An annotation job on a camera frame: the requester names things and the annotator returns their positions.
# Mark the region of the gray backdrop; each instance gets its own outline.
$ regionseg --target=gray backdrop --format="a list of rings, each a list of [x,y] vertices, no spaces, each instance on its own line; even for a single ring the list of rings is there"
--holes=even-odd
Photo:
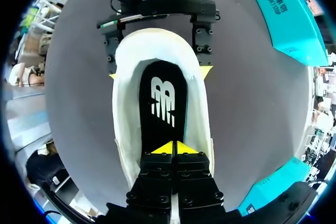
[[[215,180],[227,210],[253,183],[297,150],[308,105],[307,68],[273,49],[255,0],[214,0],[214,65],[205,80]],[[78,188],[99,210],[125,206],[128,191],[114,143],[113,80],[96,22],[112,14],[109,0],[68,0],[47,56],[46,98],[51,132]],[[187,16],[127,26],[171,30],[191,42]]]

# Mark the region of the black insole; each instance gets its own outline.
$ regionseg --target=black insole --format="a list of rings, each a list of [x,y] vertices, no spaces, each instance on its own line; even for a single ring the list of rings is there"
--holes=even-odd
[[[156,61],[144,70],[139,90],[142,154],[183,141],[187,84],[180,68]]]

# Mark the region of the yellow marker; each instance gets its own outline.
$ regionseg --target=yellow marker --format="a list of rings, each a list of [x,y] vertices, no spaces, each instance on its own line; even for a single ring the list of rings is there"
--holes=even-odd
[[[189,146],[187,146],[187,145],[181,143],[180,141],[178,141],[177,142],[177,153],[178,154],[183,154],[185,152],[190,153],[190,154],[198,153],[194,149],[191,149]]]
[[[153,154],[161,154],[166,152],[167,154],[173,154],[173,141],[166,143],[165,145],[161,146],[160,148],[156,149]]]
[[[213,68],[213,66],[201,66],[201,73],[203,76],[203,80],[205,79],[205,77],[208,75],[208,73],[210,72],[210,70]]]

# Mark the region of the black cable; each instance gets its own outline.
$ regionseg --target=black cable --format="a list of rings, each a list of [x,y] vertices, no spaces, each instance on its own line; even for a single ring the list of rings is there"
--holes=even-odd
[[[119,10],[115,9],[115,7],[113,6],[113,3],[112,3],[112,1],[113,1],[113,0],[110,0],[110,7],[111,7],[111,9],[112,9],[112,10],[114,10],[116,13],[119,13],[119,14],[124,14],[124,13],[122,13],[121,11],[119,11]]]
[[[62,215],[60,212],[58,211],[53,211],[53,210],[49,210],[49,211],[45,211],[43,214],[43,217],[46,218],[48,214],[58,214],[58,215]]]

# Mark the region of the shoe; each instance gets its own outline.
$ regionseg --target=shoe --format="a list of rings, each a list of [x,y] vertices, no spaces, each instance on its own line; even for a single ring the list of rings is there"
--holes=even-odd
[[[173,32],[148,28],[126,36],[115,56],[114,132],[129,187],[141,156],[169,141],[204,152],[213,174],[206,90],[191,46]]]

